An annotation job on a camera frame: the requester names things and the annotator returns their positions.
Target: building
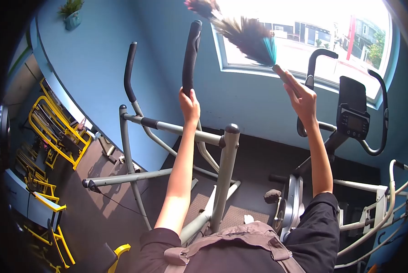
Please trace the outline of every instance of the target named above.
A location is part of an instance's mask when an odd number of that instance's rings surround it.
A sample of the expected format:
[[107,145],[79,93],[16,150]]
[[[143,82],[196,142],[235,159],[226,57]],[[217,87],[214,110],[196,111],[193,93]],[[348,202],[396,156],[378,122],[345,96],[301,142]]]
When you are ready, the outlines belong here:
[[[351,54],[363,61],[369,53],[369,46],[375,44],[377,39],[375,37],[376,33],[384,33],[376,24],[367,19],[355,19],[355,32],[354,32],[354,42]],[[348,51],[350,38],[345,37],[343,43],[343,49]]]
[[306,45],[316,46],[316,40],[321,40],[321,45],[331,45],[332,36],[329,30],[304,22],[290,22],[286,24],[264,23],[266,29],[272,31],[275,37],[301,42]]

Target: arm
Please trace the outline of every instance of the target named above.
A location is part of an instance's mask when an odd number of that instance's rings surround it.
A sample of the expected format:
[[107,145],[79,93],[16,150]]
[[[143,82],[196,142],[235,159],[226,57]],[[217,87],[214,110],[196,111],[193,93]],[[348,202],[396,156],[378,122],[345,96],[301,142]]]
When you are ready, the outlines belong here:
[[196,125],[200,117],[200,105],[195,91],[190,91],[190,98],[179,91],[179,101],[184,115],[183,136],[178,148],[165,201],[154,228],[168,228],[178,235],[190,204],[190,184],[194,160],[194,139]]
[[316,93],[304,85],[299,84],[290,74],[286,72],[290,85],[283,84],[290,97],[292,107],[303,122],[309,139],[310,156],[312,164],[312,188],[313,197],[317,194],[333,193],[333,175],[327,151],[325,150],[319,125],[316,119]]

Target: yellow metal frame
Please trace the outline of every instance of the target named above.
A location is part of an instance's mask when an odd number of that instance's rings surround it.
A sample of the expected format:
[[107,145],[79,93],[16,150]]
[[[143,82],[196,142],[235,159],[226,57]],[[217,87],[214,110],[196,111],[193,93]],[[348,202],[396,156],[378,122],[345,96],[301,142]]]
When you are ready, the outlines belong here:
[[38,192],[34,192],[34,196],[36,197],[37,200],[39,200],[43,205],[47,206],[48,208],[50,208],[52,211],[54,212],[59,212],[61,210],[66,210],[66,205],[62,205],[58,208],[52,207],[50,204],[48,204],[47,202],[45,202],[42,198],[37,198],[37,194],[42,196],[41,193]]
[[[42,101],[42,100],[45,101],[51,109],[54,109],[53,104],[48,100],[48,98],[47,98],[46,96],[40,96],[40,97],[37,99],[37,101],[34,103],[34,105],[32,106],[32,108],[31,108],[31,111],[30,111],[30,113],[29,113],[29,115],[28,115],[28,121],[29,121],[29,123],[31,124],[31,126],[32,126],[33,129],[37,132],[37,134],[38,134],[39,136],[41,136],[41,137],[42,137],[54,150],[56,150],[61,156],[63,156],[66,160],[68,160],[69,162],[72,163],[73,169],[75,170],[76,167],[77,167],[77,165],[78,165],[78,163],[80,162],[81,158],[83,157],[84,153],[86,152],[87,147],[89,146],[90,142],[92,141],[92,137],[90,137],[88,141],[84,140],[84,139],[80,136],[80,134],[79,134],[78,132],[76,132],[76,131],[74,130],[74,128],[72,128],[72,127],[69,125],[69,122],[67,122],[66,119],[65,119],[61,114],[56,113],[56,116],[59,118],[59,120],[60,120],[62,123],[65,124],[67,130],[68,130],[69,132],[71,132],[74,136],[76,136],[76,137],[79,139],[79,141],[81,141],[81,142],[84,143],[83,150],[81,150],[81,152],[80,152],[79,155],[76,155],[76,156],[77,156],[77,159],[76,159],[76,160],[74,160],[74,159],[71,158],[70,156],[67,156],[67,155],[66,155],[63,151],[61,151],[60,148],[58,147],[59,144],[57,143],[57,139],[55,139],[55,138],[52,136],[52,134],[50,134],[49,130],[47,130],[47,128],[44,128],[44,127],[43,127],[43,123],[42,123],[41,121],[39,121],[38,118],[37,118],[35,115],[33,115],[33,111],[36,109],[36,106],[37,106],[37,105],[39,104],[39,102]],[[34,122],[32,121],[32,118],[34,118],[34,119],[36,120],[36,122],[42,127],[42,129],[44,129],[44,130],[46,131],[46,133],[49,135],[49,137],[50,137],[51,139],[53,139],[53,140],[56,142],[56,144],[53,144],[53,143],[51,142],[51,140],[49,140],[49,139],[39,130],[39,128],[38,128],[38,127],[34,124]]]
[[48,249],[46,249],[45,247],[43,248],[43,250],[40,250],[38,245],[30,245],[32,248],[37,249],[41,254],[33,251],[32,253],[39,259],[42,259],[44,261],[46,261],[46,263],[52,267],[53,269],[55,269],[55,273],[60,273],[60,268],[62,268],[61,266],[54,266],[46,257],[45,257],[45,253],[48,252]]
[[63,127],[63,125],[57,120],[57,118],[55,117],[55,114],[53,112],[52,109],[50,109],[49,107],[46,107],[46,105],[42,105],[41,106],[42,109],[45,111],[45,113],[47,113],[54,121],[55,123],[60,126],[60,128],[62,128],[63,130],[65,130],[65,128]]
[[40,181],[36,178],[33,178],[31,173],[28,173],[28,178],[25,176],[24,180],[25,180],[25,184],[27,184],[27,189],[28,189],[28,182],[40,184],[43,186],[42,192],[36,192],[36,193],[51,200],[52,202],[56,204],[59,203],[60,198],[54,195],[55,188],[57,187],[56,185],[49,184],[47,182]]
[[30,169],[34,176],[48,182],[45,171],[39,168],[39,166],[37,166],[36,163],[34,163],[31,158],[29,158],[21,149],[16,150],[16,160],[19,161],[19,164],[26,172],[28,172],[28,169]]
[[51,163],[45,160],[45,164],[48,165],[51,169],[54,169],[54,164],[55,164],[55,161],[57,160],[57,156],[59,156],[59,153],[55,154],[54,160],[53,160],[53,156],[54,156],[54,153],[52,152],[52,149],[49,149],[48,154],[46,155],[46,159],[51,160]]
[[34,159],[37,158],[38,153],[33,150],[32,145],[28,145],[28,143],[22,142],[22,147],[23,147],[25,150],[27,150],[27,152],[28,152],[32,157],[34,157]]
[[108,269],[108,273],[114,273],[114,271],[116,270],[116,266],[118,265],[118,261],[119,261],[119,257],[121,256],[121,254],[123,254],[125,251],[130,250],[131,246],[130,244],[125,244],[125,245],[121,245],[120,247],[118,247],[114,253],[116,253],[116,255],[118,256],[118,259],[116,260],[116,262],[114,262],[114,264]]
[[60,109],[60,107],[55,103],[55,101],[51,98],[51,96],[48,94],[48,91],[46,91],[45,87],[43,86],[43,82],[45,81],[45,78],[41,79],[39,84],[40,87],[43,90],[43,93],[45,93],[45,96],[48,98],[48,100],[53,104],[55,112],[57,112],[58,114],[60,114],[62,116],[62,119],[67,120],[67,123],[70,123],[70,120],[65,116],[65,114],[63,113],[63,111]]
[[43,243],[46,243],[47,245],[53,245],[52,242],[49,242],[47,239],[45,239],[45,235],[48,234],[48,232],[43,233],[42,235],[38,235],[37,233],[33,232],[31,229],[29,229],[26,225],[24,226],[34,237],[42,241]]
[[[72,254],[70,254],[69,248],[67,247],[65,238],[63,237],[63,233],[62,233],[62,230],[61,230],[61,228],[60,228],[60,225],[57,225],[57,231],[59,232],[59,234],[56,234],[55,232],[53,232],[53,234],[54,234],[54,240],[55,240],[57,243],[58,243],[58,240],[61,240],[61,241],[62,241],[63,246],[64,246],[64,248],[65,248],[65,251],[66,251],[66,253],[68,254],[68,257],[69,257],[69,259],[70,259],[70,262],[71,262],[72,264],[75,264],[75,261],[74,261],[74,259],[73,259],[73,257],[72,257]],[[67,265],[66,262],[65,262],[65,260],[63,259],[63,255],[62,255],[62,252],[60,251],[60,249],[59,249],[59,254],[60,254],[60,258],[61,258],[62,261],[63,261],[63,264],[65,265],[65,268],[69,268],[69,265]]]

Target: window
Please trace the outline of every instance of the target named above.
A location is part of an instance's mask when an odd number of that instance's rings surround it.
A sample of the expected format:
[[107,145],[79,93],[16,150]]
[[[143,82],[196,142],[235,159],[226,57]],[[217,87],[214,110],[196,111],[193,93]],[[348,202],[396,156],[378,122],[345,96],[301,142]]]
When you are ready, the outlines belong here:
[[[338,53],[338,59],[320,56],[315,83],[338,90],[339,77],[348,76],[366,87],[375,103],[381,92],[378,81],[367,73],[384,76],[388,65],[392,22],[382,0],[217,0],[222,14],[240,19],[257,18],[273,30],[277,63],[296,77],[305,79],[308,60],[316,48]],[[246,73],[272,73],[246,58],[236,46],[214,33],[219,46],[221,69]]]
[[330,41],[330,35],[329,34],[327,34],[327,33],[324,33],[324,32],[318,32],[317,33],[317,38],[318,39],[320,39],[320,40],[325,40],[325,41]]

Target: digital display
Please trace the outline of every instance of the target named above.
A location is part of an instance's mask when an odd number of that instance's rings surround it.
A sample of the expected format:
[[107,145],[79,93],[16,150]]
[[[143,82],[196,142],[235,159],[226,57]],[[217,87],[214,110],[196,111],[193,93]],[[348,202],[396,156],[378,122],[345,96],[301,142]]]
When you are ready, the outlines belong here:
[[363,119],[348,115],[348,128],[361,132],[363,130]]

